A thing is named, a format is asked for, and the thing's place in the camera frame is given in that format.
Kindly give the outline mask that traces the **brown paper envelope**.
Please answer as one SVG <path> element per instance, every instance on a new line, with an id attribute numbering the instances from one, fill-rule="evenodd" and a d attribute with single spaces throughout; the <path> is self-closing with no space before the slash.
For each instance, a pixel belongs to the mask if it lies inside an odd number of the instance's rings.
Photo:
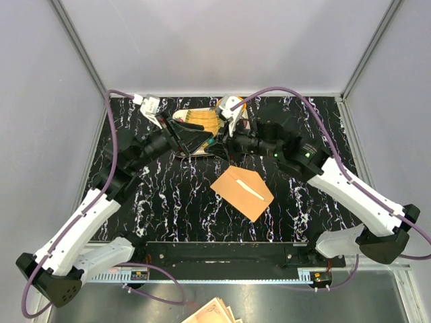
<path id="1" fill-rule="evenodd" d="M 263 196 L 265 200 L 261 201 L 244 190 L 236 183 L 237 179 L 241 179 Z M 265 181 L 256 171 L 236 166 L 229 166 L 228 169 L 211 184 L 210 188 L 252 222 L 258 220 L 274 199 Z"/>

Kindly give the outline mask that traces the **ornate bordered letter paper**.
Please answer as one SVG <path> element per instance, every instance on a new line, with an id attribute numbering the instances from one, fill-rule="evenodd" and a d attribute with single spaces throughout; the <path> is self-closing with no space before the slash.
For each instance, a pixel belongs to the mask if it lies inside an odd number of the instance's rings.
<path id="1" fill-rule="evenodd" d="M 250 194 L 254 195 L 255 197 L 257 197 L 258 199 L 260 199 L 261 201 L 264 201 L 265 198 L 263 196 L 261 196 L 258 192 L 256 192 L 255 190 L 253 190 L 249 185 L 247 185 L 245 182 L 243 182 L 241 179 L 237 179 L 236 183 L 238 185 L 240 185 L 244 190 L 246 190 L 247 192 L 249 192 Z"/>

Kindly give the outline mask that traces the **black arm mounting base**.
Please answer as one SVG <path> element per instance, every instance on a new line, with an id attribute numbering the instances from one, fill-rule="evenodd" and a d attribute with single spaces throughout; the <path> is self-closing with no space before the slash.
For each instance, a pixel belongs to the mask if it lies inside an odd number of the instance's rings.
<path id="1" fill-rule="evenodd" d="M 147 242 L 132 260 L 156 266 L 178 263 L 251 263 L 282 267 L 344 268 L 345 258 L 325 258 L 311 247 L 292 242 Z"/>

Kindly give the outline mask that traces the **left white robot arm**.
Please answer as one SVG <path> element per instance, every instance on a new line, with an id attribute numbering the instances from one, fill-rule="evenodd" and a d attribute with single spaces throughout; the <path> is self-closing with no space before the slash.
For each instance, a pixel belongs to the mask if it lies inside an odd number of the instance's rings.
<path id="1" fill-rule="evenodd" d="M 92 277 L 127 262 L 145 260 L 145 242 L 135 234 L 121 233 L 111 243 L 83 255 L 81 251 L 98 228 L 134 193 L 139 171 L 169 151 L 191 155 L 213 137 L 202 126 L 166 117 L 161 126 L 140 139 L 127 129 L 118 130 L 112 147 L 104 151 L 110 163 L 100 171 L 77 211 L 59 232 L 36 253 L 23 253 L 16 265 L 49 303 L 68 304 Z"/>

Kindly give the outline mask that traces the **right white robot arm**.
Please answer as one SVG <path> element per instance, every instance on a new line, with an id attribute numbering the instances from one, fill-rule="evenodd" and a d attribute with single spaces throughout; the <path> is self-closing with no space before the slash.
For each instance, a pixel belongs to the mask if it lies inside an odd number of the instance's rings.
<path id="1" fill-rule="evenodd" d="M 324 145 L 275 122 L 258 122 L 249 132 L 230 133 L 228 127 L 223 127 L 204 150 L 234 163 L 245 154 L 270 157 L 281 171 L 329 195 L 362 222 L 350 229 L 315 236 L 312 246 L 306 249 L 306 259 L 312 266 L 353 254 L 391 264 L 405 250 L 408 231 L 420 214 L 415 205 L 400 205 L 377 193 Z"/>

